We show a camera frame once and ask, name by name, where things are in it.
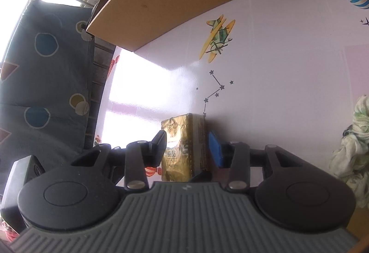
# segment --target silver rivet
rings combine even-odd
[[[247,187],[247,183],[244,181],[239,181],[239,180],[235,180],[235,181],[231,181],[228,186],[232,189],[232,190],[243,190],[244,188]]]
[[[33,167],[33,169],[35,171],[36,176],[41,175],[41,171],[40,171],[40,168],[38,167],[38,165],[35,164],[35,166]]]
[[[127,183],[127,187],[130,188],[131,190],[139,190],[141,188],[144,188],[145,185],[146,184],[140,180],[133,180]]]

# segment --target gray curtain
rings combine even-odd
[[[0,74],[0,193],[14,161],[36,155],[50,170],[81,153],[94,40],[91,9],[36,1],[16,28]]]

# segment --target crumpled towel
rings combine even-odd
[[[333,151],[329,163],[330,172],[338,178],[352,175],[369,163],[369,155],[365,155],[369,148],[360,142],[354,134],[348,134],[341,140],[341,148]]]
[[[369,208],[369,175],[365,172],[364,175],[356,174],[352,175],[346,184],[352,189],[356,197],[357,206],[364,208],[367,206]]]
[[[330,172],[354,192],[357,206],[369,208],[369,98],[361,96],[355,105],[353,124],[343,133],[341,148],[333,151]]]
[[[353,133],[357,138],[366,144],[369,144],[369,98],[361,96],[355,105],[353,124],[346,130]]]

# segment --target cartoon airplane sticker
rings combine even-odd
[[[236,20],[231,21],[225,28],[223,28],[223,24],[225,21],[226,18],[223,18],[223,15],[221,15],[217,20],[206,22],[206,24],[212,26],[213,28],[210,31],[210,35],[201,49],[199,59],[201,59],[205,53],[210,53],[208,59],[208,62],[210,63],[214,60],[215,56],[218,53],[219,55],[222,53],[224,47],[228,46],[227,43],[230,42],[232,39],[227,39],[227,37],[229,33],[231,33]]]

